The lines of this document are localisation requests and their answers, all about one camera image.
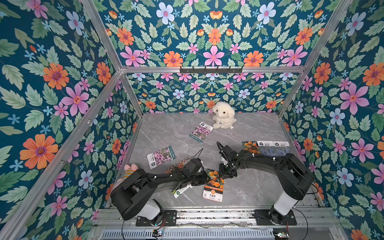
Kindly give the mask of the marigold seed packet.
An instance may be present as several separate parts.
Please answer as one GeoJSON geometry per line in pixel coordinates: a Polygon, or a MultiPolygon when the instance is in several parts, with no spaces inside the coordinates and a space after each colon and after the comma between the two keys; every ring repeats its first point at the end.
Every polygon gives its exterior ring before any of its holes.
{"type": "Polygon", "coordinates": [[[225,180],[216,170],[207,169],[208,180],[204,185],[202,197],[207,200],[221,203],[223,201],[225,180]]]}
{"type": "Polygon", "coordinates": [[[245,141],[245,142],[242,142],[242,146],[244,151],[254,153],[254,154],[260,153],[260,149],[257,141],[245,141]]]}

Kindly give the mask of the lavender seed packet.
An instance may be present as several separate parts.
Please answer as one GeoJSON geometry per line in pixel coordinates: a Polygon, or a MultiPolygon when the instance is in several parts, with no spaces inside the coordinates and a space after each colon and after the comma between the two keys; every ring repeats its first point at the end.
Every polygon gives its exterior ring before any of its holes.
{"type": "Polygon", "coordinates": [[[273,153],[273,156],[278,157],[278,156],[285,156],[286,154],[292,154],[293,152],[288,142],[274,141],[273,147],[272,147],[272,153],[273,153]]]}
{"type": "Polygon", "coordinates": [[[274,156],[274,143],[273,141],[257,141],[260,154],[265,156],[274,156]]]}

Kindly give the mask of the pink cosmos seed packet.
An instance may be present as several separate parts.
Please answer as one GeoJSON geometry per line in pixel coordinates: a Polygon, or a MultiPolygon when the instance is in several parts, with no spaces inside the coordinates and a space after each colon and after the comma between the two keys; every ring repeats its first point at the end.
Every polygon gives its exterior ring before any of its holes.
{"type": "Polygon", "coordinates": [[[210,125],[200,122],[199,125],[191,132],[190,137],[202,143],[214,128],[210,125]]]}

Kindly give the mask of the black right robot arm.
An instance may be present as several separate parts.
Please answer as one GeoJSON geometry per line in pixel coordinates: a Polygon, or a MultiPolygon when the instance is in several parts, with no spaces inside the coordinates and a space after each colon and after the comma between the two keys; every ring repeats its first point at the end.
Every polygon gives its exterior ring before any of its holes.
{"type": "Polygon", "coordinates": [[[314,175],[294,154],[284,156],[266,156],[242,150],[239,153],[228,145],[217,142],[219,154],[227,162],[219,166],[219,176],[232,179],[239,170],[256,169],[274,174],[278,177],[283,192],[268,211],[266,217],[254,212],[255,218],[263,218],[274,225],[282,225],[297,202],[309,194],[314,185],[314,175]]]}

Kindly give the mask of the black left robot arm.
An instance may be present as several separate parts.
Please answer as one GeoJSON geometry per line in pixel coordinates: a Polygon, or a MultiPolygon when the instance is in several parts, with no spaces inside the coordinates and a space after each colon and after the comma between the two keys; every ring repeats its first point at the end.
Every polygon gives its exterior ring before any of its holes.
{"type": "Polygon", "coordinates": [[[114,187],[110,197],[124,221],[140,217],[157,226],[163,220],[165,211],[152,198],[154,193],[201,186],[208,181],[201,160],[192,159],[184,167],[176,168],[168,174],[150,174],[144,169],[137,169],[114,187]]]}

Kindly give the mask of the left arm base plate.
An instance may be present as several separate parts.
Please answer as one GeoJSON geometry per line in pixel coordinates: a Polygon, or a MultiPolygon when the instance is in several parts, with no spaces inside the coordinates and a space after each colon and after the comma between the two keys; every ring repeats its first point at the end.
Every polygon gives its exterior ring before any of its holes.
{"type": "Polygon", "coordinates": [[[177,213],[176,210],[164,210],[152,220],[145,217],[137,217],[136,227],[174,227],[177,222],[177,213]]]}

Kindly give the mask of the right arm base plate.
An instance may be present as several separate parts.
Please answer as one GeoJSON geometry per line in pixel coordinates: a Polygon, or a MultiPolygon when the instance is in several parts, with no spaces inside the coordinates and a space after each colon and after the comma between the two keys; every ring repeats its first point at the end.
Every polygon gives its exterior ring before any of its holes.
{"type": "Polygon", "coordinates": [[[273,210],[254,210],[253,217],[258,226],[296,226],[297,220],[293,211],[285,216],[273,210]]]}

